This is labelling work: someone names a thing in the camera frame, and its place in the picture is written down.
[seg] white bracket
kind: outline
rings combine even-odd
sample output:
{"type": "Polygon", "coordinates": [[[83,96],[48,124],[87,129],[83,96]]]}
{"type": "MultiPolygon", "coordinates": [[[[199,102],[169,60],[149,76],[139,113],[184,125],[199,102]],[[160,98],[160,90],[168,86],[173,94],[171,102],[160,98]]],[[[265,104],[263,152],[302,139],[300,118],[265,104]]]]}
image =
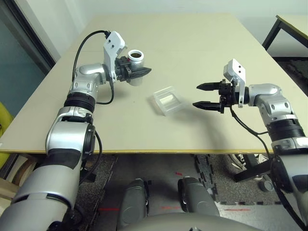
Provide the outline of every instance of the white bracket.
{"type": "Polygon", "coordinates": [[[125,41],[116,31],[111,32],[104,43],[104,64],[107,66],[109,76],[113,82],[116,82],[115,59],[124,47],[125,41]]]}
{"type": "Polygon", "coordinates": [[[236,60],[232,59],[223,68],[224,77],[233,82],[235,86],[239,86],[239,107],[243,107],[244,104],[244,93],[245,93],[245,83],[246,83],[246,70],[243,66],[236,60]]]}

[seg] sneaker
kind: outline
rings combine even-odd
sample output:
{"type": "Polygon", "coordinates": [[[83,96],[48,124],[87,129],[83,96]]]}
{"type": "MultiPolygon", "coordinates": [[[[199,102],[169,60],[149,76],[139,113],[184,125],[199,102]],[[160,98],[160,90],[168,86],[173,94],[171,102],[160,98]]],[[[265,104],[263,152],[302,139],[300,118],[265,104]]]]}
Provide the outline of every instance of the sneaker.
{"type": "MultiPolygon", "coordinates": [[[[246,170],[247,168],[245,167],[246,162],[244,160],[243,154],[229,154],[231,160],[233,161],[231,164],[236,167],[239,170],[246,170]]],[[[255,158],[257,159],[257,162],[260,164],[266,160],[268,160],[267,157],[265,157],[262,154],[255,154],[255,158]]],[[[261,180],[263,176],[258,176],[255,177],[254,180],[261,180]]]]}

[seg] wall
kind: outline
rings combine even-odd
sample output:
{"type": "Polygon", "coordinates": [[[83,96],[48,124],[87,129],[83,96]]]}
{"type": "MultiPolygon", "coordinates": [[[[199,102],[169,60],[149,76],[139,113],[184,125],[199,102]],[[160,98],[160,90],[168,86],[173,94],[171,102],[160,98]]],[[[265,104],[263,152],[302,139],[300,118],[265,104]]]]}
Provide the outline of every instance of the wall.
{"type": "MultiPolygon", "coordinates": [[[[33,26],[38,28],[39,34],[46,33],[49,36],[52,45],[46,42],[46,46],[53,50],[56,59],[98,14],[230,12],[260,43],[274,24],[275,15],[308,15],[307,0],[16,0],[16,2],[29,19],[33,17],[31,14],[35,15],[41,28],[36,25],[38,22],[34,19],[30,19],[30,22],[34,22],[33,26]]],[[[281,31],[270,47],[269,53],[272,56],[308,56],[308,49],[281,31]]]]}

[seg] transparent container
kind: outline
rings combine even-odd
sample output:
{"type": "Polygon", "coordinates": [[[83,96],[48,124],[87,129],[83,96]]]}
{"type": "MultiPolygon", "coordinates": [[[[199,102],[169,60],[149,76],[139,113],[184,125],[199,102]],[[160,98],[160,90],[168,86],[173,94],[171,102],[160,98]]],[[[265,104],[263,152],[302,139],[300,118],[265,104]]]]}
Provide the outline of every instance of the transparent container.
{"type": "Polygon", "coordinates": [[[165,116],[184,108],[184,100],[177,94],[173,86],[154,92],[154,98],[165,116]]]}

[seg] table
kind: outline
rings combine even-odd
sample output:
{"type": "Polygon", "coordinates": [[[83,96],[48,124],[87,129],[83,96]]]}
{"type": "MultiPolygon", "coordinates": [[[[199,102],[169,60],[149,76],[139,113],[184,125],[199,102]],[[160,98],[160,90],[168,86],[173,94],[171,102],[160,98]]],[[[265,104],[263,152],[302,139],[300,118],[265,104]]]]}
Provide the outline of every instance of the table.
{"type": "MultiPolygon", "coordinates": [[[[94,125],[104,153],[264,153],[262,144],[236,123],[229,110],[220,114],[192,106],[201,100],[219,101],[216,91],[196,86],[221,81],[223,67],[232,58],[246,68],[247,85],[280,86],[308,133],[305,94],[231,14],[119,14],[89,23],[0,138],[0,152],[45,153],[46,135],[71,84],[76,51],[83,38],[98,29],[119,32],[129,49],[144,52],[145,66],[152,68],[141,86],[117,82],[113,103],[96,105],[94,125]],[[155,107],[152,95],[168,86],[174,86],[187,107],[166,117],[155,107]]],[[[102,62],[103,43],[103,35],[91,37],[78,64],[102,62]]],[[[100,87],[98,101],[109,100],[109,88],[100,87]]],[[[235,111],[252,129],[266,130],[257,108],[235,107],[235,111]]],[[[262,137],[270,147],[269,136],[262,137]]]]}
{"type": "Polygon", "coordinates": [[[262,46],[267,50],[280,29],[308,48],[308,15],[276,15],[276,22],[262,46]]]}

